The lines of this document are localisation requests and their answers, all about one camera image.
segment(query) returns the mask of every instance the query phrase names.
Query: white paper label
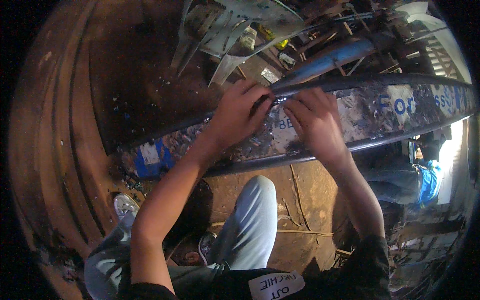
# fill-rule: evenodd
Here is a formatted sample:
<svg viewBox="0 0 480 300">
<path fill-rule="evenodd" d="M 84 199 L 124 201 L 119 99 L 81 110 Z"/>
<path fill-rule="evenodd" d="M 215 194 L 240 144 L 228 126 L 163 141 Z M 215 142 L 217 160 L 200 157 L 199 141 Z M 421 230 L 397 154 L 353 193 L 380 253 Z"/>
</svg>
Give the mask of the white paper label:
<svg viewBox="0 0 480 300">
<path fill-rule="evenodd" d="M 144 157 L 146 165 L 152 165 L 160 162 L 160 158 L 158 157 L 158 152 L 156 151 L 155 144 L 150 145 L 150 143 L 145 143 L 141 145 L 140 152 Z"/>
<path fill-rule="evenodd" d="M 248 282 L 254 300 L 278 300 L 298 292 L 305 286 L 303 277 L 297 272 L 272 273 Z"/>
</svg>

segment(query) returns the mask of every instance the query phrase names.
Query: black t-shirt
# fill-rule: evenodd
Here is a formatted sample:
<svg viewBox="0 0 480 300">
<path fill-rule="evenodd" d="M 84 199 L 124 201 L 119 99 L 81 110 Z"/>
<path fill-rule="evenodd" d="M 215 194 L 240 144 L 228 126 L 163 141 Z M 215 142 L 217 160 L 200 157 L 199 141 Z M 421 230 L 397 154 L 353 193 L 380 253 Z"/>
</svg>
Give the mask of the black t-shirt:
<svg viewBox="0 0 480 300">
<path fill-rule="evenodd" d="M 251 299 L 249 280 L 271 273 L 285 273 L 271 268 L 229 271 L 216 278 L 210 299 Z M 345 265 L 315 277 L 303 277 L 305 287 L 282 299 L 390 299 L 388 260 L 385 238 L 365 238 Z M 131 285 L 120 299 L 177 300 L 166 287 L 151 283 Z"/>
</svg>

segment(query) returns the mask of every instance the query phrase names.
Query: light gray pants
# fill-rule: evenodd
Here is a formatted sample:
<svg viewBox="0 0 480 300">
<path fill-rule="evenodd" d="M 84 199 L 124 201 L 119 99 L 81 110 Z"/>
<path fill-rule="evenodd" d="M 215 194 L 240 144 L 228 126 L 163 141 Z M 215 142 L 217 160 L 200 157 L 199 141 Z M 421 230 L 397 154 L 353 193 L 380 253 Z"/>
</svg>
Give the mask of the light gray pants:
<svg viewBox="0 0 480 300">
<path fill-rule="evenodd" d="M 267 266 L 277 228 L 276 192 L 265 176 L 250 179 L 241 191 L 212 249 L 207 267 L 168 267 L 180 299 L 205 293 L 224 269 L 249 270 Z M 128 213 L 85 262 L 85 284 L 95 299 L 114 299 L 130 284 L 130 237 L 135 219 Z"/>
</svg>

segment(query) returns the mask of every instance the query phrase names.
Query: dark pants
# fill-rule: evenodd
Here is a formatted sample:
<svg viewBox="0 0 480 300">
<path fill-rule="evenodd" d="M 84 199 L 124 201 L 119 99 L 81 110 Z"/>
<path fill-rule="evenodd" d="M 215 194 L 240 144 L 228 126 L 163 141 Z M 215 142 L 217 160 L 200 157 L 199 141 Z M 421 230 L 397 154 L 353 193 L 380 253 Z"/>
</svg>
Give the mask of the dark pants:
<svg viewBox="0 0 480 300">
<path fill-rule="evenodd" d="M 401 205 L 418 201 L 421 175 L 411 164 L 393 163 L 361 173 L 379 201 Z"/>
</svg>

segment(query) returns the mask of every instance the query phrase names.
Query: sneaker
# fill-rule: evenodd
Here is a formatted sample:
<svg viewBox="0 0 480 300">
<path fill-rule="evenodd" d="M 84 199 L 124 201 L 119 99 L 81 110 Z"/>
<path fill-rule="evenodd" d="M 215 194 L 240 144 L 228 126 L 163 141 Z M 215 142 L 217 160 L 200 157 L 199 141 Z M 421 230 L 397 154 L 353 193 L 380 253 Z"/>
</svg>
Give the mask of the sneaker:
<svg viewBox="0 0 480 300">
<path fill-rule="evenodd" d="M 202 236 L 202 238 L 198 242 L 198 253 L 200 254 L 200 257 L 204 261 L 205 265 L 209 265 L 207 260 L 208 253 L 210 252 L 210 248 L 215 242 L 215 239 L 216 239 L 215 233 L 207 232 Z"/>
<path fill-rule="evenodd" d="M 115 198 L 113 198 L 113 205 L 119 220 L 121 220 L 127 212 L 131 211 L 137 213 L 140 209 L 137 202 L 135 202 L 132 197 L 122 192 L 118 193 Z"/>
</svg>

